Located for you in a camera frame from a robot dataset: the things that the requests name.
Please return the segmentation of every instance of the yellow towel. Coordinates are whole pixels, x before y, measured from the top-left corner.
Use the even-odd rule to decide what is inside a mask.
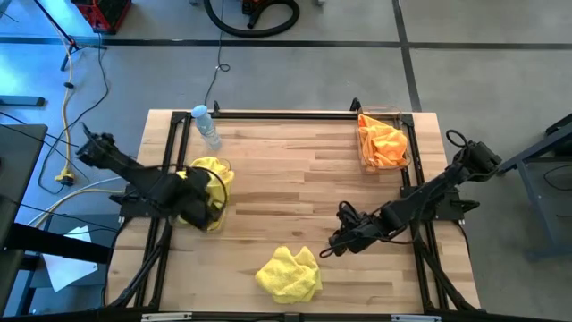
[[[256,280],[280,304],[310,301],[315,291],[322,290],[320,269],[306,246],[295,257],[287,247],[277,248]]]
[[[204,167],[204,168],[209,169],[209,170],[213,171],[214,173],[218,174],[218,176],[224,182],[224,187],[226,188],[226,198],[228,199],[231,196],[231,183],[232,183],[232,180],[234,180],[234,172],[231,169],[229,169],[226,165],[223,165],[218,158],[216,158],[216,157],[200,157],[200,158],[196,159],[195,161],[193,161],[193,163],[190,165],[191,166]],[[177,174],[183,178],[186,177],[186,175],[183,176],[185,174],[184,171],[177,173]],[[211,177],[211,181],[206,186],[206,192],[208,192],[208,194],[210,195],[210,199],[208,201],[208,204],[209,205],[214,204],[215,206],[220,208],[224,203],[223,186],[218,181],[218,179],[216,179],[212,174],[209,174],[209,175]],[[221,215],[221,217],[218,219],[218,221],[215,221],[208,226],[207,230],[209,232],[212,232],[212,231],[219,229],[221,227],[221,224],[224,221],[225,216],[226,216],[226,210]],[[185,223],[185,224],[187,223],[186,221],[184,221],[180,217],[179,217],[179,221],[182,223]]]

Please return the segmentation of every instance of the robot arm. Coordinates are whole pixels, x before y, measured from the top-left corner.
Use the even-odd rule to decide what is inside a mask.
[[[451,133],[456,133],[464,144],[455,143],[450,138]],[[346,250],[358,253],[375,241],[388,242],[403,232],[410,221],[419,220],[426,208],[434,208],[445,192],[466,181],[485,182],[496,173],[501,158],[484,143],[467,141],[456,131],[448,131],[447,138],[461,150],[444,172],[408,197],[389,201],[371,214],[358,213],[349,203],[341,202],[337,214],[341,228],[330,237],[328,250],[341,256]]]
[[[222,209],[208,205],[206,185],[210,181],[207,170],[187,167],[187,179],[169,174],[159,166],[143,166],[123,154],[115,145],[112,134],[91,133],[83,125],[88,143],[77,155],[89,166],[109,169],[130,183],[131,190],[124,196],[112,196],[123,208],[122,216],[181,217],[201,230],[218,220]]]

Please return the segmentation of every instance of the wood grain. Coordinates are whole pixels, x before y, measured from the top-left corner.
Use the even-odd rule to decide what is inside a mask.
[[[149,112],[139,150],[142,164],[161,163],[171,113]],[[415,123],[425,179],[429,180],[446,166],[439,125],[435,114],[415,114]],[[410,246],[377,242],[359,254],[326,259],[317,256],[339,227],[335,216],[338,202],[346,200],[358,209],[371,211],[399,196],[399,172],[360,172],[355,122],[221,119],[216,120],[216,126],[223,148],[216,152],[207,149],[192,127],[186,162],[204,156],[230,162],[236,179],[231,186],[229,213],[223,228],[215,233],[175,226],[161,310],[422,310]],[[139,268],[148,225],[146,219],[133,220],[119,236],[109,272],[108,301],[119,295]],[[449,223],[436,223],[435,231],[443,268],[468,301],[478,306],[462,234]],[[408,238],[409,233],[399,236],[403,241]],[[292,252],[308,246],[315,254],[324,290],[311,302],[279,305],[257,286],[254,274],[280,245]],[[434,295],[433,276],[428,278]],[[154,280],[155,270],[151,272]]]

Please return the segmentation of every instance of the black hose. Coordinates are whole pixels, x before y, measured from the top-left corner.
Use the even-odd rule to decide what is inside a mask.
[[[211,0],[205,0],[205,10],[206,14],[208,14],[208,17],[211,19],[211,21],[213,21],[216,27],[226,32],[227,34],[241,38],[262,38],[278,35],[279,33],[290,29],[300,17],[300,8],[294,0],[266,0],[262,4],[259,4],[256,10],[250,16],[248,27],[250,29],[254,28],[254,25],[257,23],[257,20],[260,17],[260,14],[273,4],[286,4],[290,9],[292,9],[292,16],[283,24],[267,30],[239,30],[225,24],[218,18],[215,11],[213,11]]]

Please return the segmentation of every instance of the gray floor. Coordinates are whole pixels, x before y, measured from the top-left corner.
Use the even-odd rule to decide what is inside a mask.
[[[92,36],[67,2],[44,2],[71,34]],[[308,0],[299,3],[299,23],[273,39],[398,40],[391,0],[328,0],[323,9],[314,8]],[[225,20],[245,24],[238,2],[227,0],[226,4]],[[404,0],[402,8],[410,41],[572,41],[572,4],[564,0]],[[31,0],[12,1],[6,12],[19,23],[0,18],[0,36],[55,36]],[[273,8],[261,23],[271,24],[285,13],[284,8]],[[141,0],[115,37],[217,39],[218,32],[202,7],[191,7],[186,0],[170,0],[168,5]],[[135,155],[149,109],[190,108],[202,102],[216,65],[215,54],[214,47],[110,47],[104,67],[111,92],[82,121],[93,131],[112,132],[118,146]],[[503,158],[540,139],[548,125],[572,111],[570,51],[413,50],[411,55],[423,110],[436,112],[442,129],[454,128],[482,140]],[[41,95],[48,100],[41,109],[1,110],[28,123],[46,123],[51,133],[58,133],[62,83],[67,79],[67,73],[58,70],[62,57],[61,46],[0,45],[0,92]],[[399,49],[226,47],[223,61],[231,70],[219,74],[209,100],[209,104],[218,100],[222,108],[345,110],[353,97],[360,97],[365,104],[411,110]],[[71,119],[104,90],[96,50],[81,51],[73,62],[77,88],[68,107]],[[0,122],[9,120],[0,117]],[[72,141],[84,141],[80,127],[72,132]],[[450,145],[446,150],[448,157],[455,153]],[[52,178],[62,164],[60,157],[52,157],[46,184],[54,185]],[[113,175],[78,166],[92,182]],[[86,183],[80,178],[80,184]],[[517,174],[465,184],[462,193],[482,203],[468,215],[467,233],[483,308],[570,320],[572,261],[525,259],[524,252],[540,249],[544,238]],[[117,207],[105,198],[84,195],[60,210],[116,212]],[[42,208],[57,199],[32,183],[24,202]],[[18,221],[27,222],[35,214],[22,209]],[[97,305],[98,295],[85,297],[96,302],[84,303],[85,308]]]

